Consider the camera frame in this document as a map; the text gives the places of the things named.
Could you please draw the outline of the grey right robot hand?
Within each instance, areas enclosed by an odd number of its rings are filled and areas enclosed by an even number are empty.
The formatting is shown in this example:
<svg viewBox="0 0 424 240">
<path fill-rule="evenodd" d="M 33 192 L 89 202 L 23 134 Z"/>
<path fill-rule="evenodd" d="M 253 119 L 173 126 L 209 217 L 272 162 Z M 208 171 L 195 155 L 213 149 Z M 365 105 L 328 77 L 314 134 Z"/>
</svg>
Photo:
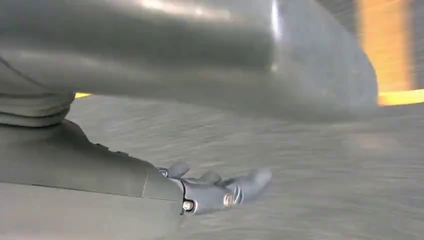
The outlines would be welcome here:
<svg viewBox="0 0 424 240">
<path fill-rule="evenodd" d="M 165 240 L 186 215 L 225 211 L 256 199 L 272 173 L 186 176 L 92 143 L 71 122 L 0 127 L 3 240 Z"/>
</svg>

